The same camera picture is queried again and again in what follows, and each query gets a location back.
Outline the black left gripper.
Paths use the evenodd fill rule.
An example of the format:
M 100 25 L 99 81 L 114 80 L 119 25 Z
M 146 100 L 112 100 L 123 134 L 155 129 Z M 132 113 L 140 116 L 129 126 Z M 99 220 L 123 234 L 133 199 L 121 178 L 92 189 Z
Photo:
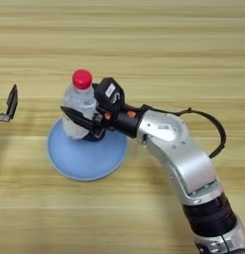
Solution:
M 13 85 L 9 93 L 9 96 L 7 99 L 7 105 L 8 105 L 7 115 L 0 114 L 0 122 L 9 122 L 10 119 L 14 118 L 16 108 L 18 105 L 18 89 L 16 84 Z

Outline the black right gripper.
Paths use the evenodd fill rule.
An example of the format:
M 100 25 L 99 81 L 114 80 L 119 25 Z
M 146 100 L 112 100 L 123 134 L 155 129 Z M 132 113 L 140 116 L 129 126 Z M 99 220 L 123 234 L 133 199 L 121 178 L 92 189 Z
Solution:
M 96 90 L 98 84 L 92 84 Z M 102 139 L 107 130 L 118 131 L 130 138 L 137 136 L 139 124 L 150 106 L 143 104 L 141 107 L 133 107 L 124 104 L 117 113 L 104 109 L 101 105 L 96 108 L 93 118 L 94 129 L 91 131 L 92 139 Z M 62 112 L 76 125 L 91 130 L 93 122 L 72 108 L 61 107 Z

